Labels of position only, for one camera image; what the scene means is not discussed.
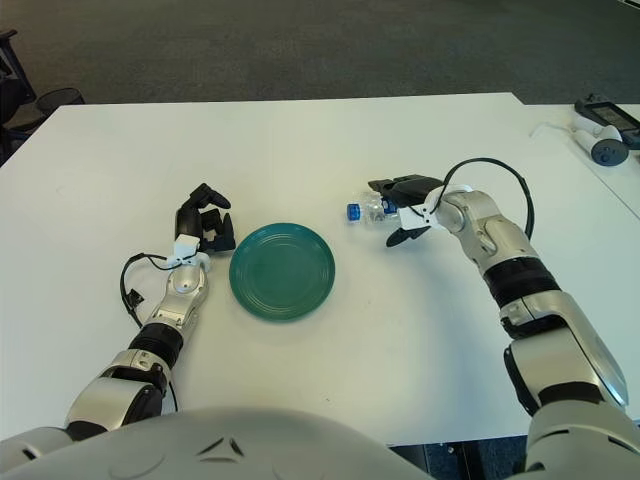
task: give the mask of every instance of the robot forearm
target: robot forearm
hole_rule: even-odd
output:
[[[604,342],[488,195],[447,193],[434,216],[432,223],[460,240],[500,307],[513,339],[505,364],[527,412],[560,398],[628,403],[624,376]]]
[[[160,415],[171,369],[207,290],[203,266],[182,265],[171,272],[164,298],[129,348],[76,398],[65,422],[67,431],[93,436]]]

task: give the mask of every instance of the plastic water bottle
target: plastic water bottle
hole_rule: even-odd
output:
[[[383,200],[377,192],[366,192],[357,203],[347,204],[347,220],[367,225],[398,223],[398,209],[390,200]]]

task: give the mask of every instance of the floor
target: floor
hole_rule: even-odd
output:
[[[615,0],[2,0],[0,28],[19,31],[37,92],[75,86],[88,103],[495,91],[640,103],[640,10]],[[395,451],[442,480],[493,480],[525,439]]]

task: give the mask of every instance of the office chair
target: office chair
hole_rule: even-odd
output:
[[[11,47],[10,39],[16,33],[16,30],[0,31],[0,166],[59,106],[84,103],[82,95],[75,88],[53,90],[37,98]],[[23,125],[10,128],[5,126],[21,105],[34,101],[42,113],[39,118]]]

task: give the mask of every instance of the teal plate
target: teal plate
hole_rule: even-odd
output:
[[[274,223],[238,246],[229,280],[248,311],[285,322],[317,308],[329,295],[335,272],[331,250],[317,233],[295,223]]]

